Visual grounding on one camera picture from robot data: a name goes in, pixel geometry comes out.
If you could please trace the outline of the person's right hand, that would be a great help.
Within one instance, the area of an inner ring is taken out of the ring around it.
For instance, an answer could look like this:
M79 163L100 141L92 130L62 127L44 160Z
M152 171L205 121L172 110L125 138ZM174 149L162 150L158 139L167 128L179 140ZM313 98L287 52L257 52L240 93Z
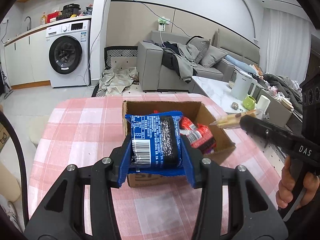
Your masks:
M281 209L286 208L287 205L293 200L292 190L296 182L294 178L291 176L290 166L291 158L290 156L287 156L285 159L284 167L281 171L279 189L276 192L276 202L278 207ZM316 175L308 172L305 175L303 185L306 189L306 192L300 203L297 205L296 209L309 204L313 200L319 188L319 178Z

